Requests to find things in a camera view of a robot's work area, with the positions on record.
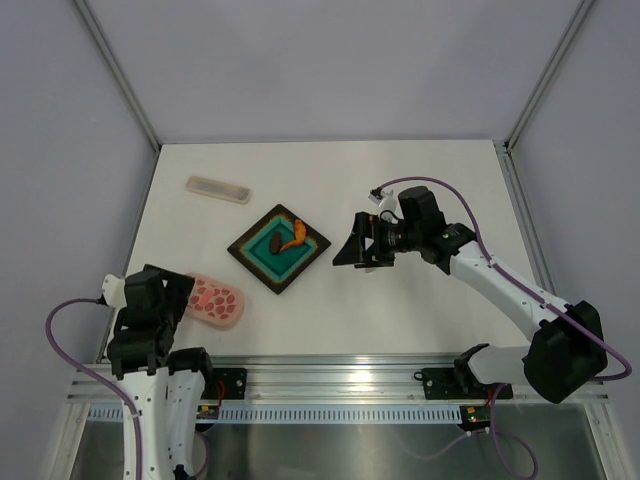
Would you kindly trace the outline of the pink lunch box lid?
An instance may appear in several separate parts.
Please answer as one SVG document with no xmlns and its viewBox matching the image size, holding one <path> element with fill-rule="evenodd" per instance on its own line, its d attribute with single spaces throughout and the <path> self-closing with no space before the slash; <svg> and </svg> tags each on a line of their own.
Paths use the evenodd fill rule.
<svg viewBox="0 0 640 480">
<path fill-rule="evenodd" d="M 185 313 L 189 310 L 214 311 L 218 314 L 244 312 L 245 297 L 240 289 L 195 272 L 189 272 L 188 276 L 194 278 L 195 283 Z"/>
</svg>

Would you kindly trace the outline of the pink lunch box base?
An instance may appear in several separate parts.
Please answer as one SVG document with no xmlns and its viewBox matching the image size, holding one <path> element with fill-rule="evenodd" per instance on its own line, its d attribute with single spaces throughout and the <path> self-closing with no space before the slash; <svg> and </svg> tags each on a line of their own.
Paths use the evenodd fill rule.
<svg viewBox="0 0 640 480">
<path fill-rule="evenodd" d="M 217 330 L 226 331 L 235 327 L 235 325 L 243 317 L 243 312 L 234 311 L 232 313 L 218 314 L 214 311 L 205 312 L 189 310 L 185 313 L 185 316 L 189 319 L 200 322 L 203 325 L 212 327 Z"/>
</svg>

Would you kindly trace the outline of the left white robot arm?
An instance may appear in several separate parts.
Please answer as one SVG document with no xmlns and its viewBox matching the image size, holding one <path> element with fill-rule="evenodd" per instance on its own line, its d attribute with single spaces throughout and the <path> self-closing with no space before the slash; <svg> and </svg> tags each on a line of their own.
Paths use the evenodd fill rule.
<svg viewBox="0 0 640 480">
<path fill-rule="evenodd" d="M 173 347 L 194 285 L 192 276 L 152 265 L 103 283 L 117 311 L 107 358 L 124 414 L 125 479 L 197 476 L 197 407 L 216 374 L 204 348 Z"/>
</svg>

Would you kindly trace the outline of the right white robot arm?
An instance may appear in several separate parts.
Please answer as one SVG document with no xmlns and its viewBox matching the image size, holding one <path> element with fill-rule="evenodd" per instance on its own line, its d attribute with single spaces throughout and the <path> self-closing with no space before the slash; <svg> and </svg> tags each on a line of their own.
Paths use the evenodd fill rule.
<svg viewBox="0 0 640 480">
<path fill-rule="evenodd" d="M 453 380 L 463 395 L 476 396 L 500 384 L 530 385 L 545 400 L 560 403 L 606 367 L 600 318 L 593 306 L 585 301 L 571 305 L 500 267 L 481 250 L 474 231 L 446 222 L 441 213 L 426 218 L 406 214 L 390 222 L 359 212 L 333 263 L 391 267 L 396 254 L 409 252 L 480 293 L 529 342 L 526 347 L 482 343 L 460 354 Z"/>
</svg>

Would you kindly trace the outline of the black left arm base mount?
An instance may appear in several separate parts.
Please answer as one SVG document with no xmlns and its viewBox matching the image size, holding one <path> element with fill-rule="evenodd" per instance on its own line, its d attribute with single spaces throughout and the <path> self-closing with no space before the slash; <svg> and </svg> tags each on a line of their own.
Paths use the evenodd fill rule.
<svg viewBox="0 0 640 480">
<path fill-rule="evenodd" d="M 244 400 L 248 372 L 245 368 L 214 368 L 205 384 L 202 400 Z"/>
</svg>

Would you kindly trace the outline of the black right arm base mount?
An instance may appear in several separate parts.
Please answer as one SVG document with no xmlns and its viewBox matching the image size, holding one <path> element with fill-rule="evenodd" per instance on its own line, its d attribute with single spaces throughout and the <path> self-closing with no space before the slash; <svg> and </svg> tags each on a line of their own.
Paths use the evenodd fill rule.
<svg viewBox="0 0 640 480">
<path fill-rule="evenodd" d="M 426 400 L 491 400 L 498 383 L 482 384 L 454 367 L 426 367 L 413 373 Z"/>
</svg>

